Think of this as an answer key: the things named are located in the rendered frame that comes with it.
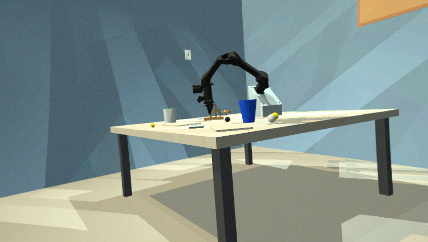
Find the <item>white ball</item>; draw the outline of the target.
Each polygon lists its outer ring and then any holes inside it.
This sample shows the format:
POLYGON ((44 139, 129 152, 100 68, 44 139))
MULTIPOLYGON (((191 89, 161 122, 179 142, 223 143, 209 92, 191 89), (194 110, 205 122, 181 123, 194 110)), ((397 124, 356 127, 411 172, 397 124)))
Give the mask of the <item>white ball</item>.
POLYGON ((275 122, 275 121, 276 121, 276 116, 275 116, 275 115, 273 115, 273 114, 270 114, 270 115, 267 117, 267 119, 268 119, 268 121, 269 121, 270 123, 273 123, 273 122, 275 122))

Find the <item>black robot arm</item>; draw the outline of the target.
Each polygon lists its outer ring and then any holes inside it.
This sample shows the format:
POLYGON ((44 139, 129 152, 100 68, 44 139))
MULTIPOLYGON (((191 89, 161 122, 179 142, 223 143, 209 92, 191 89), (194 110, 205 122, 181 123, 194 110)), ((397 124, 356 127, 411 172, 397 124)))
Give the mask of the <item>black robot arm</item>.
POLYGON ((241 59, 241 57, 235 52, 231 51, 228 53, 225 53, 223 55, 219 55, 211 68, 206 72, 200 81, 200 84, 193 84, 193 93, 202 93, 204 92, 212 92, 211 85, 214 85, 211 81, 212 76, 216 72, 216 70, 219 68, 222 64, 232 64, 234 66, 239 66, 249 74, 255 77, 255 81, 258 82, 256 87, 254 87, 254 90, 257 94, 264 94, 264 90, 269 88, 269 78, 268 74, 264 71, 259 71, 258 69, 254 68, 247 62, 241 59), (227 59, 228 58, 228 59, 227 59))

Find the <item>blue cup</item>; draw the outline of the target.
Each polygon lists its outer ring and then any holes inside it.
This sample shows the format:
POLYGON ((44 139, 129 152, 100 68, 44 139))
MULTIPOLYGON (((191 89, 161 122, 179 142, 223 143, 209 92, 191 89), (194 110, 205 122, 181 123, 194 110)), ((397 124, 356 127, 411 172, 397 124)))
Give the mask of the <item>blue cup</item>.
POLYGON ((239 100, 243 123, 255 122, 256 99, 239 100))

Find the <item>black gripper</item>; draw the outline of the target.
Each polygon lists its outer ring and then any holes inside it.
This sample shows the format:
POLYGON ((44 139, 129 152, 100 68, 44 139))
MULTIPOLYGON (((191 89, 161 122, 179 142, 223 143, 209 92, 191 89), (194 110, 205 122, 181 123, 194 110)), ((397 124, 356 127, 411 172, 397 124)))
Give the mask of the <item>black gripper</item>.
POLYGON ((208 113, 211 114, 211 110, 213 108, 212 92, 204 92, 204 95, 206 96, 204 104, 207 107, 208 113))

